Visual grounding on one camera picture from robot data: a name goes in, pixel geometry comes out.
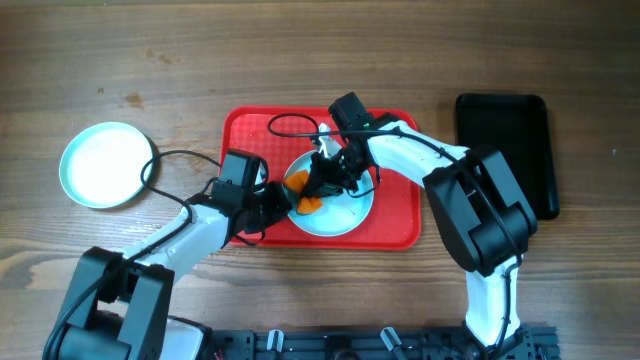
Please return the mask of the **orange sponge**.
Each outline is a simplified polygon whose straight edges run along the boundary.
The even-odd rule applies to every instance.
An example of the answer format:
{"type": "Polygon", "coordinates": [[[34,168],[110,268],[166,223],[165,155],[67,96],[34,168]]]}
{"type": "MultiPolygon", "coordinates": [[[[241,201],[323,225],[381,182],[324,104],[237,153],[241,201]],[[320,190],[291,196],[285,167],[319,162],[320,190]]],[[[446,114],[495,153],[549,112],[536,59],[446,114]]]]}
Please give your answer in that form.
{"type": "Polygon", "coordinates": [[[303,190],[308,182],[309,172],[307,170],[297,171],[284,179],[284,187],[297,197],[296,213],[298,215],[311,215],[323,207],[320,198],[303,195],[303,190]]]}

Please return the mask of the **light blue plate front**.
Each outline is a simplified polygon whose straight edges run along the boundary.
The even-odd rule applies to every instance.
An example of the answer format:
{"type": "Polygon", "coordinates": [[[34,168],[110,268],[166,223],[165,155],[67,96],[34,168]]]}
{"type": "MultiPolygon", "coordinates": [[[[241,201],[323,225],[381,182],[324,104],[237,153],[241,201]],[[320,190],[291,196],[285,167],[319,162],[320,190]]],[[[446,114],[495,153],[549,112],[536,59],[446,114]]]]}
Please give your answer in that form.
{"type": "Polygon", "coordinates": [[[284,189],[284,193],[293,207],[288,217],[294,225],[308,234],[321,237],[335,237],[354,230],[366,219],[374,203],[373,192],[360,198],[343,192],[323,198],[323,206],[313,214],[301,215],[297,213],[297,195],[288,189],[284,189]]]}

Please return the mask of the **light blue plate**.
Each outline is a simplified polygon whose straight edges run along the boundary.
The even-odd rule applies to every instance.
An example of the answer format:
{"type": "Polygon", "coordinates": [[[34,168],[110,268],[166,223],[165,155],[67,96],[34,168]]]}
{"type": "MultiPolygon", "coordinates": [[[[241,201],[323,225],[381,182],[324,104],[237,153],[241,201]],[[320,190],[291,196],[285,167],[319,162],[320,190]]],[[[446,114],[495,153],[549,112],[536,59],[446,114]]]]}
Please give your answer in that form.
{"type": "Polygon", "coordinates": [[[284,189],[284,193],[293,207],[288,217],[294,225],[308,234],[321,237],[335,237],[354,230],[366,219],[374,203],[373,192],[360,198],[343,192],[323,198],[323,206],[313,214],[301,215],[297,213],[297,195],[288,189],[284,189]]]}
{"type": "Polygon", "coordinates": [[[59,181],[74,202],[89,208],[117,207],[133,199],[150,178],[150,140],[135,127],[104,122],[76,135],[59,163],[59,181]]]}

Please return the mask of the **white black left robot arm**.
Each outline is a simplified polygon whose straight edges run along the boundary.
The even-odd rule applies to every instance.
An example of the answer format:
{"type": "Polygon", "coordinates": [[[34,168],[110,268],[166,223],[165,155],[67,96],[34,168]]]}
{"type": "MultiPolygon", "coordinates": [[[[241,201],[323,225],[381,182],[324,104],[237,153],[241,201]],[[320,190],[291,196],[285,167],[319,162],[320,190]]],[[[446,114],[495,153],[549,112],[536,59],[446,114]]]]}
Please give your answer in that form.
{"type": "Polygon", "coordinates": [[[231,239],[263,235],[291,206],[265,159],[231,149],[220,173],[181,201],[180,213],[123,250],[79,259],[45,359],[220,359],[211,328],[172,317],[174,285],[231,239]]]}

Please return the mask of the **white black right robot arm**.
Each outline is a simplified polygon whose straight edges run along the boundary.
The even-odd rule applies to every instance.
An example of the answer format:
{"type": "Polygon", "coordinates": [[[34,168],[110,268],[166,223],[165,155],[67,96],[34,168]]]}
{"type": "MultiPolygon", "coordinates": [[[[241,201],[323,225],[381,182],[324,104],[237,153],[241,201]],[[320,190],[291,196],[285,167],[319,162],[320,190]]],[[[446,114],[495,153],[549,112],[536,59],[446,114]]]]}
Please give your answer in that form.
{"type": "Polygon", "coordinates": [[[391,113],[376,117],[355,93],[328,112],[345,145],[313,156],[302,197],[356,198],[357,182],[370,168],[421,185],[445,248],[466,273],[465,327],[486,357],[513,348],[521,329],[516,280],[537,220],[502,153],[442,143],[391,113]]]}

